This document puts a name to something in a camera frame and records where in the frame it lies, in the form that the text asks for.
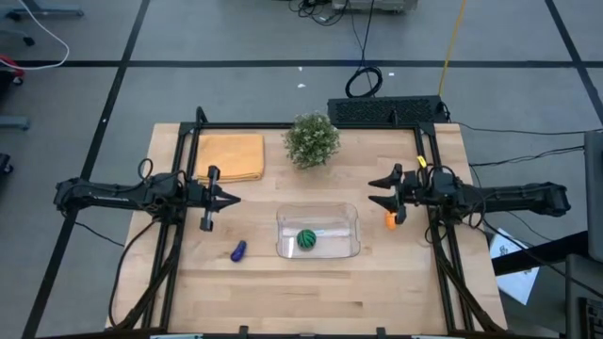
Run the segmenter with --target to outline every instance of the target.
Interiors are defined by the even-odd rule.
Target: yellow cloth
[[[264,173],[264,136],[208,135],[199,137],[195,176],[207,183],[207,168],[220,169],[220,183],[259,180]]]

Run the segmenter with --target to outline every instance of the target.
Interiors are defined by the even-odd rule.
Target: black metal frame
[[[190,150],[187,155],[187,177],[194,170],[195,159],[197,157],[198,150],[198,140],[199,135],[203,131],[203,129],[288,129],[293,124],[290,122],[250,122],[250,123],[224,123],[217,122],[212,123],[208,122],[205,117],[203,111],[198,108],[197,110],[197,120],[195,122],[181,122],[178,130],[178,139],[176,141],[176,148],[174,152],[174,158],[172,161],[172,171],[177,171],[180,169],[182,164],[182,160],[184,158],[184,146],[186,139],[189,135],[192,135],[192,140],[190,143]],[[394,129],[394,130],[408,130],[412,131],[415,135],[416,142],[416,154],[417,156],[423,156],[427,158],[425,152],[425,145],[423,142],[423,137],[426,136],[430,143],[430,150],[432,153],[432,162],[435,166],[441,165],[442,161],[440,158],[439,148],[437,144],[435,129],[433,123],[404,123],[399,124],[396,120],[391,123],[338,123],[335,125],[339,129]],[[426,180],[428,172],[427,169],[422,169],[420,172],[422,179]],[[431,213],[431,208],[428,208],[428,219],[430,225],[430,231],[432,239],[438,239],[439,231],[437,220],[433,219],[433,214]],[[162,224],[159,230],[159,235],[157,238],[157,247],[155,249],[155,258],[152,268],[152,274],[150,277],[150,281],[157,279],[160,276],[160,271],[162,271],[162,267],[166,265],[162,264],[166,247],[168,245],[168,233],[171,225]],[[151,335],[157,334],[165,334],[167,333],[167,328],[170,323],[171,316],[171,303],[173,300],[173,293],[175,287],[175,280],[178,271],[178,262],[180,257],[180,249],[182,246],[183,234],[185,222],[177,222],[174,224],[175,234],[171,244],[171,250],[175,249],[175,257],[172,259],[173,262],[171,264],[170,272],[167,277],[166,290],[165,290],[165,298],[163,305],[161,307],[161,315],[159,326],[157,328],[151,327],[151,321],[153,318],[153,312],[155,308],[155,297],[151,299],[151,302],[146,305],[146,309],[142,315],[142,321],[140,323],[140,330],[131,330],[131,329],[115,329],[112,331],[105,332],[97,332],[97,333],[82,333],[82,334],[74,334],[68,336],[60,336],[53,338],[64,338],[64,339],[92,339],[92,338],[142,338],[142,337],[150,337]],[[461,262],[461,255],[459,253],[459,247],[456,239],[456,233],[454,231],[454,225],[447,224],[446,225],[447,239],[448,239],[448,248],[450,252],[450,263],[453,267],[454,273],[456,273],[456,283],[460,283],[464,285],[464,275],[463,275],[463,266]],[[445,268],[438,257],[446,256],[444,248],[441,242],[433,241],[432,244],[433,253],[436,258],[435,263],[437,267],[437,275],[439,288],[441,293],[442,305],[444,318],[446,321],[447,333],[448,335],[457,335],[463,336],[465,338],[531,338],[528,336],[519,336],[512,335],[509,333],[500,333],[500,332],[490,332],[490,331],[475,331],[473,324],[473,316],[470,311],[470,308],[467,305],[467,301],[463,298],[459,298],[461,310],[463,313],[463,322],[464,322],[464,330],[459,330],[456,327],[454,311],[452,308],[452,299],[450,297],[450,290],[448,286],[448,280],[450,276],[447,275]],[[385,333],[385,329],[377,328],[377,337],[378,338],[410,338],[409,335],[388,335]],[[301,338],[303,334],[248,334],[248,328],[246,326],[241,326],[239,333],[204,333],[203,338]],[[375,335],[321,335],[316,334],[313,335],[314,338],[374,338]]]

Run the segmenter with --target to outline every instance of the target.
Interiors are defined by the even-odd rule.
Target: striped ball
[[[317,235],[312,230],[301,230],[297,236],[298,246],[302,250],[311,250],[317,243]]]

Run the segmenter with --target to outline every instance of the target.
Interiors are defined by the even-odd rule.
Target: white cable
[[[34,14],[31,12],[31,10],[29,10],[29,7],[23,2],[23,0],[19,0],[19,3],[21,4],[21,6],[23,6],[25,8],[25,10],[27,11],[27,13],[29,13],[29,16],[31,16],[31,19],[33,19],[33,21],[36,24],[38,24],[38,26],[41,29],[43,29],[51,37],[55,38],[58,42],[60,42],[63,46],[65,46],[65,50],[66,50],[65,56],[63,57],[62,60],[60,60],[59,63],[53,64],[53,65],[39,66],[39,67],[19,67],[19,66],[15,66],[15,65],[10,65],[6,61],[4,61],[3,59],[0,59],[0,63],[4,64],[5,66],[10,67],[11,69],[23,70],[23,71],[45,70],[45,69],[55,68],[55,67],[58,67],[58,66],[64,64],[65,61],[67,61],[67,58],[69,57],[69,52],[70,52],[69,45],[67,45],[67,43],[65,43],[65,41],[61,40],[59,37],[57,37],[56,35],[54,35],[53,32],[49,31],[48,29],[46,29],[46,27],[44,27],[42,24],[40,24],[40,22],[38,21],[38,19],[36,19],[36,17],[34,16]]]

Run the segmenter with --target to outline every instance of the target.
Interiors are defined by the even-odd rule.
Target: metal bracket
[[[388,120],[389,120],[389,122],[392,123],[392,126],[394,126],[395,128],[398,128],[399,120],[398,120],[398,111],[396,109],[392,109],[392,111],[389,113]]]
[[[247,339],[247,333],[249,333],[249,326],[240,326],[238,328],[238,339]]]
[[[385,339],[387,338],[387,333],[385,332],[385,328],[377,328],[377,339]]]
[[[420,122],[418,128],[430,137],[435,137],[435,127],[433,122]]]
[[[197,122],[198,124],[200,124],[201,122],[203,122],[203,123],[207,123],[207,122],[209,122],[209,121],[207,120],[207,117],[206,117],[206,115],[205,115],[204,110],[203,110],[203,109],[202,109],[200,106],[197,106],[197,116],[196,116],[196,122]]]

